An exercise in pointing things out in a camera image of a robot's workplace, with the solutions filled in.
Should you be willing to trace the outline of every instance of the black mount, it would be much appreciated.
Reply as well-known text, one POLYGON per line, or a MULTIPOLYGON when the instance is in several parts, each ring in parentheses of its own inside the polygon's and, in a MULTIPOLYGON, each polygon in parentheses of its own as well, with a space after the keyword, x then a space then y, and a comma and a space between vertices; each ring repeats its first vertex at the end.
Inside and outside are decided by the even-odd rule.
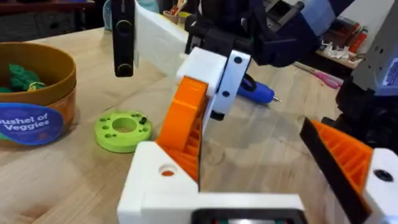
POLYGON ((323 123, 372 148, 385 147, 398 153, 398 96, 375 96, 372 90, 362 90, 349 77, 336 102, 343 113, 336 121, 324 118, 323 123))

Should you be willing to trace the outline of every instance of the orange 3d-printed part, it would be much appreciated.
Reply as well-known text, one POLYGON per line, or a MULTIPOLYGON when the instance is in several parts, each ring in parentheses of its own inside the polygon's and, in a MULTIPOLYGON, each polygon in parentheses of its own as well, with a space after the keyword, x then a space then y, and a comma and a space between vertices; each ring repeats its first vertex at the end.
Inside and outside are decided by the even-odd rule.
POLYGON ((207 84, 184 77, 156 143, 195 181, 207 84))
POLYGON ((361 141, 311 120, 320 139, 358 195, 362 195, 373 150, 361 141))

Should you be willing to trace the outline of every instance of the orange container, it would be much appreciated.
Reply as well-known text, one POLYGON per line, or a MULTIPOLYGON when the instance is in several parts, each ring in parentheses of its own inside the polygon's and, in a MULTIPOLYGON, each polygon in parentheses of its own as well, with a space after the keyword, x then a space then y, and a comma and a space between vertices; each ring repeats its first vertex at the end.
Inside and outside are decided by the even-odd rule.
MULTIPOLYGON (((67 131, 75 113, 76 65, 72 57, 46 45, 0 43, 0 86, 9 87, 9 64, 35 72, 47 86, 39 90, 0 93, 0 103, 27 103, 52 108, 62 116, 62 132, 67 131)), ((0 146, 21 144, 0 137, 0 146)))

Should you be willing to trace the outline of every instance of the blue label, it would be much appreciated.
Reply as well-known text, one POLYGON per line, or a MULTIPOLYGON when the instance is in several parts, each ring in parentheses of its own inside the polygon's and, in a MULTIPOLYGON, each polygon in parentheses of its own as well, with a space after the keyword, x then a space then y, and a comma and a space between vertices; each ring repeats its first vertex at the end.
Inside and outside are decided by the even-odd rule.
POLYGON ((62 132, 62 115, 51 108, 25 103, 0 103, 0 133, 19 144, 54 141, 62 132))

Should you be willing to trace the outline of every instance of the green toy vegetable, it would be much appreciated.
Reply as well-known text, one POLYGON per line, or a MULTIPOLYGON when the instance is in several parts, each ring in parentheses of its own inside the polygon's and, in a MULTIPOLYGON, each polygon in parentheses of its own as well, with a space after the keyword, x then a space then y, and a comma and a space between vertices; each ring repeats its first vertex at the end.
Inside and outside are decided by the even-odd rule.
POLYGON ((13 90, 38 90, 46 85, 41 82, 39 76, 32 71, 27 71, 20 65, 9 65, 11 72, 11 87, 13 90))

